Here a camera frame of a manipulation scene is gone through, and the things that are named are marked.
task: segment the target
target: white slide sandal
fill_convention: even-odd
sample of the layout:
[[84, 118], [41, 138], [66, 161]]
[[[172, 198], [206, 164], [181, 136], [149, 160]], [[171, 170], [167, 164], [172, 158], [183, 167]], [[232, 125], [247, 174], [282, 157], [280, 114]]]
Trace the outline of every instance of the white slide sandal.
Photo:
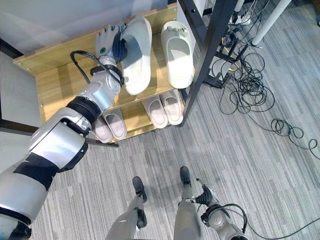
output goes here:
[[93, 135], [102, 143], [108, 143], [112, 139], [112, 133], [107, 126], [107, 123], [101, 117], [95, 121], [94, 125], [92, 126]]
[[194, 61], [190, 34], [179, 21], [168, 21], [161, 31], [161, 43], [166, 60], [169, 83], [176, 89], [185, 89], [194, 78]]
[[103, 113], [103, 118], [115, 139], [122, 140], [127, 136], [127, 128], [120, 108]]
[[184, 119], [178, 90], [166, 91], [160, 95], [165, 113], [171, 125], [178, 125]]
[[121, 34], [126, 41], [127, 56], [121, 61], [125, 89], [134, 96], [143, 92], [150, 83], [152, 29], [143, 16], [136, 16]]
[[168, 125], [168, 118], [158, 95], [143, 100], [142, 104], [152, 124], [156, 128], [163, 129]]

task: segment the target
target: black joint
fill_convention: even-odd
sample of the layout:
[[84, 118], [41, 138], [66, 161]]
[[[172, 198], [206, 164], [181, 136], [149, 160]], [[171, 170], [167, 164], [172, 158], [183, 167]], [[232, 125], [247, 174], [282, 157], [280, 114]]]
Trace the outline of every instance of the black joint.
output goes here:
[[90, 132], [90, 128], [84, 130], [68, 118], [63, 118], [60, 120], [60, 122], [65, 123], [70, 129], [75, 131], [77, 134], [82, 134], [84, 137]]
[[138, 214], [138, 221], [136, 223], [136, 226], [138, 227], [138, 229], [145, 228], [147, 226], [147, 217], [145, 211], [137, 207], [135, 209], [137, 210]]
[[62, 173], [62, 172], [73, 169], [77, 165], [77, 163], [84, 157], [87, 150], [88, 150], [88, 143], [84, 142], [82, 148], [78, 151], [78, 153], [71, 159], [71, 161], [66, 166], [61, 168], [58, 171], [58, 173]]
[[[116, 66], [113, 66], [111, 64], [106, 64], [103, 65], [105, 68], [107, 68], [108, 70], [113, 71], [115, 74], [118, 75], [119, 79], [120, 79], [120, 85], [122, 86], [123, 84], [125, 84], [125, 79], [122, 76], [121, 71], [119, 70], [119, 68], [117, 68]], [[90, 69], [90, 75], [93, 76], [95, 73], [97, 72], [101, 72], [101, 71], [105, 71], [104, 68], [102, 66], [96, 66], [94, 68]]]
[[[210, 224], [209, 224], [210, 214], [218, 208], [221, 208], [221, 205], [219, 204], [212, 205], [206, 209], [204, 214], [201, 215], [201, 220], [204, 223], [204, 225], [206, 225], [207, 227], [210, 227]], [[225, 215], [227, 215], [230, 218], [229, 213], [224, 208], [221, 208], [219, 210], [224, 212]]]
[[22, 174], [38, 181], [48, 191], [58, 171], [58, 166], [53, 162], [32, 152], [13, 173]]
[[16, 212], [16, 211], [12, 211], [12, 210], [0, 207], [0, 214], [17, 219], [18, 221], [25, 223], [26, 225], [31, 224], [31, 220], [28, 217], [26, 217], [25, 215], [22, 215], [21, 213]]
[[19, 221], [16, 228], [10, 234], [9, 240], [29, 239], [31, 237], [31, 232], [31, 228]]
[[99, 107], [93, 101], [86, 99], [83, 96], [76, 96], [75, 99], [69, 102], [66, 107], [83, 115], [86, 119], [88, 119], [91, 125], [101, 114]]

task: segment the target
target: robotic hand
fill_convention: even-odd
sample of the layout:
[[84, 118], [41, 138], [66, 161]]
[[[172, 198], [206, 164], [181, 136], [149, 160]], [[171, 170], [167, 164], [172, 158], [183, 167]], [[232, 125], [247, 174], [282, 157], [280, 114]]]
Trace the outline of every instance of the robotic hand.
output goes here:
[[201, 179], [197, 178], [196, 180], [202, 184], [203, 193], [196, 198], [189, 198], [188, 202], [203, 204], [208, 207], [201, 216], [202, 222], [207, 227], [216, 230], [221, 240], [248, 240], [245, 234], [233, 224], [230, 215], [224, 207], [219, 205], [219, 201], [216, 198], [214, 191]]
[[127, 53], [120, 40], [123, 27], [109, 26], [97, 35], [96, 56], [71, 53], [73, 60], [74, 53], [85, 53], [100, 64], [91, 69], [89, 85], [33, 134], [22, 161], [0, 173], [0, 240], [30, 238], [28, 226], [44, 204], [54, 176], [72, 169], [86, 153], [86, 135], [120, 93], [123, 77], [116, 63]]

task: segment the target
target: white wall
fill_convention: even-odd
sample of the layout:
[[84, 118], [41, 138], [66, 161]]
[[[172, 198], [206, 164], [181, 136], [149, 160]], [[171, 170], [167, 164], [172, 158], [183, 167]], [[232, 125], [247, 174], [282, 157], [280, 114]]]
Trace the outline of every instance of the white wall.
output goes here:
[[26, 54], [168, 0], [0, 0], [1, 38]]
[[41, 125], [35, 77], [0, 52], [1, 113], [5, 120], [35, 127]]
[[[0, 52], [0, 91], [3, 119], [40, 126], [36, 80], [3, 52]], [[0, 132], [0, 173], [21, 160], [30, 139], [30, 136]]]
[[30, 136], [0, 132], [0, 173], [27, 153]]

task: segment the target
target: robot forearm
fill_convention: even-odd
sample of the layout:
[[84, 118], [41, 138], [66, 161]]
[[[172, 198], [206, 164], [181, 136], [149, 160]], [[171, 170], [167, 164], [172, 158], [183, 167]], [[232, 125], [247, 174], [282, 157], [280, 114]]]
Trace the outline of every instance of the robot forearm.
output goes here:
[[214, 192], [199, 178], [196, 180], [202, 184], [203, 193], [196, 198], [190, 198], [189, 201], [208, 207], [201, 216], [202, 222], [207, 227], [213, 228], [221, 240], [248, 240], [245, 234], [233, 224], [228, 212], [219, 205]]

